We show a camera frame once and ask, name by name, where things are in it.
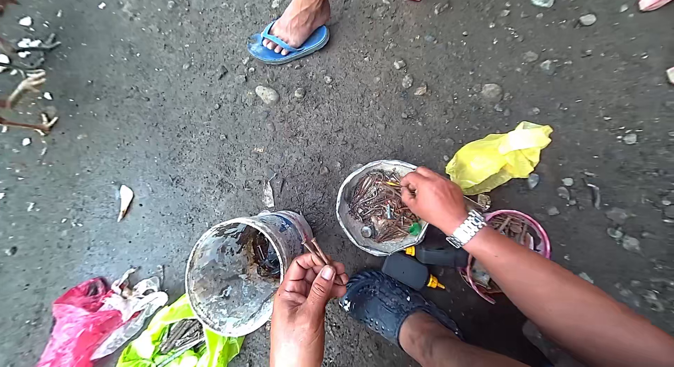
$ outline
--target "wristwatch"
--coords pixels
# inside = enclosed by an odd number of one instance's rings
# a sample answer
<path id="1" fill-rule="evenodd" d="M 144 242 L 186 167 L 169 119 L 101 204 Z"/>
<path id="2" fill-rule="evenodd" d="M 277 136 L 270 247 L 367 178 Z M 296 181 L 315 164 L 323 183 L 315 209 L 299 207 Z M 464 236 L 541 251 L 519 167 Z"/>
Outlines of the wristwatch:
<path id="1" fill-rule="evenodd" d="M 447 237 L 447 242 L 456 248 L 461 248 L 486 225 L 484 217 L 477 210 L 471 210 L 466 220 L 454 230 L 452 235 Z"/>

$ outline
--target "foot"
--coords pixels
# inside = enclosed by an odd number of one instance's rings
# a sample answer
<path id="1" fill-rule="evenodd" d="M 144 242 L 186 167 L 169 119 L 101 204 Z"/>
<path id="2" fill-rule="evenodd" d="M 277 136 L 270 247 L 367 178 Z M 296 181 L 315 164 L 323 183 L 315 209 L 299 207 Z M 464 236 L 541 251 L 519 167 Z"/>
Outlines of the foot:
<path id="1" fill-rule="evenodd" d="M 299 48 L 318 27 L 330 19 L 330 3 L 328 0 L 292 0 L 281 18 L 274 22 L 269 33 L 278 36 L 292 47 Z M 288 50 L 264 39 L 262 45 L 283 56 Z"/>

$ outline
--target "bundle of nails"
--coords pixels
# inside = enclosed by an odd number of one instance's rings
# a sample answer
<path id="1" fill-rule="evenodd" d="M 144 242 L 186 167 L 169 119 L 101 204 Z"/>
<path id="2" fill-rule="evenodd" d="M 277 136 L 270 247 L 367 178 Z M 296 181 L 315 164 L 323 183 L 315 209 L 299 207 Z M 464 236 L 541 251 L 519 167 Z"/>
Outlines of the bundle of nails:
<path id="1" fill-rule="evenodd" d="M 402 202 L 400 177 L 394 171 L 372 171 L 358 180 L 349 215 L 375 228 L 375 242 L 389 242 L 409 234 L 419 218 Z"/>

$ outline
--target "finger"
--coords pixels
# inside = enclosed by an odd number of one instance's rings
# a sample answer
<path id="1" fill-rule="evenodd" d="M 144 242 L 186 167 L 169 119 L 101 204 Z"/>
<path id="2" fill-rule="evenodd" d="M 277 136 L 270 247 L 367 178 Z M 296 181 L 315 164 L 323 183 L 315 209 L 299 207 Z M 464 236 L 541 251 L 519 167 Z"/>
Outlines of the finger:
<path id="1" fill-rule="evenodd" d="M 321 273 L 316 276 L 307 296 L 307 305 L 310 311 L 319 313 L 325 311 L 325 304 L 332 297 L 335 276 L 333 266 L 326 265 L 321 269 Z"/>

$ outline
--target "leg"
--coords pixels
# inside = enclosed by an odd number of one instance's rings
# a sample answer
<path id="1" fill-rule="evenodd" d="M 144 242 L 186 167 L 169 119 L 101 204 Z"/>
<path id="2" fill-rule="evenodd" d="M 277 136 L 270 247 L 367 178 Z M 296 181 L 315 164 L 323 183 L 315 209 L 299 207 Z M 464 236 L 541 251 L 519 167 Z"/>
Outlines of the leg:
<path id="1" fill-rule="evenodd" d="M 328 0 L 292 0 L 272 29 L 271 35 L 276 35 L 293 47 L 301 46 L 305 40 L 318 28 L 330 19 L 330 3 Z M 288 54 L 278 44 L 268 39 L 262 44 L 276 53 Z"/>
<path id="2" fill-rule="evenodd" d="M 424 367 L 525 366 L 506 356 L 459 340 L 425 312 L 415 312 L 402 323 L 400 346 Z"/>

